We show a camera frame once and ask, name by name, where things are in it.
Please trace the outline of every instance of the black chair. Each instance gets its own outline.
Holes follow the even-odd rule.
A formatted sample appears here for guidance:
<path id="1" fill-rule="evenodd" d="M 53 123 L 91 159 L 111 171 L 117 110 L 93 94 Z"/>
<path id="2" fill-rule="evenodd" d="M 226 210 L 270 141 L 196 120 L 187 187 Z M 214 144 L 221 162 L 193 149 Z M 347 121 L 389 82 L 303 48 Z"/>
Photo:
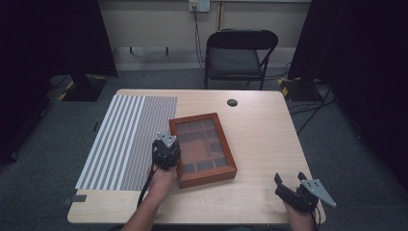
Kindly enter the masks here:
<path id="1" fill-rule="evenodd" d="M 210 35 L 205 56 L 205 89 L 208 79 L 261 81 L 262 89 L 269 56 L 278 37 L 267 30 L 225 29 Z M 267 50 L 260 62 L 258 51 Z"/>

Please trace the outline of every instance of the chair seat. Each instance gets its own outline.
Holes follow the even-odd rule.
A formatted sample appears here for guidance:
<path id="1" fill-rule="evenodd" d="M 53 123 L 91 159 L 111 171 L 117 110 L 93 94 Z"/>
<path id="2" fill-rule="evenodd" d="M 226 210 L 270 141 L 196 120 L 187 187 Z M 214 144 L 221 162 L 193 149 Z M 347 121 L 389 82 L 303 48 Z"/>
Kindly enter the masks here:
<path id="1" fill-rule="evenodd" d="M 260 78 L 262 69 L 255 50 L 210 49 L 209 63 L 211 75 L 232 79 L 234 76 Z"/>

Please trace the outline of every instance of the person's arm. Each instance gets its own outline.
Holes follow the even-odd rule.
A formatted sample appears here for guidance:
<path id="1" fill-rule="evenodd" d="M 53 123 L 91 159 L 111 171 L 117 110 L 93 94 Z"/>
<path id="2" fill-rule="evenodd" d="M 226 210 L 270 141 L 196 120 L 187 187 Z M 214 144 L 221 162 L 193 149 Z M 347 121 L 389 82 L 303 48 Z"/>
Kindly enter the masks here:
<path id="1" fill-rule="evenodd" d="M 148 231 L 152 228 L 160 204 L 173 185 L 175 167 L 169 170 L 157 169 L 150 182 L 149 192 L 143 202 L 123 226 L 123 231 Z"/>
<path id="2" fill-rule="evenodd" d="M 288 211 L 289 224 L 293 231 L 313 231 L 315 230 L 315 224 L 313 223 L 312 216 L 309 213 L 303 213 L 297 211 L 285 201 L 286 210 Z"/>

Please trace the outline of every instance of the person's hand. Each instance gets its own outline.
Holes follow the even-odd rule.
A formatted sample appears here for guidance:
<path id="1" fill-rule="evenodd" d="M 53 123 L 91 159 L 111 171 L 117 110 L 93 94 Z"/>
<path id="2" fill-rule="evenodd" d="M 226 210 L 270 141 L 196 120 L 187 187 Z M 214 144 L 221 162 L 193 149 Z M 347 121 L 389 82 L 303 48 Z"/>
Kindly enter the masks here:
<path id="1" fill-rule="evenodd" d="M 303 213 L 283 201 L 289 215 L 289 224 L 293 231 L 313 231 L 315 224 L 309 213 Z"/>
<path id="2" fill-rule="evenodd" d="M 176 167 L 171 167 L 168 170 L 158 168 L 150 182 L 148 195 L 154 195 L 160 200 L 165 199 L 174 183 L 175 171 Z"/>

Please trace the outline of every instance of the baseboard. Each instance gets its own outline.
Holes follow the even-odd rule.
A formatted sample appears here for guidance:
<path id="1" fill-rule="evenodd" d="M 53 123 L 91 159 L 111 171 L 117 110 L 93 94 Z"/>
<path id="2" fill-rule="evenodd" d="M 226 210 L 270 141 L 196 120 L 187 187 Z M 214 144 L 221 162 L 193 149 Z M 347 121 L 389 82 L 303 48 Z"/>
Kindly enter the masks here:
<path id="1" fill-rule="evenodd" d="M 277 47 L 268 67 L 285 67 L 293 58 L 295 47 Z M 195 48 L 117 47 L 113 50 L 117 70 L 154 70 L 201 68 Z"/>

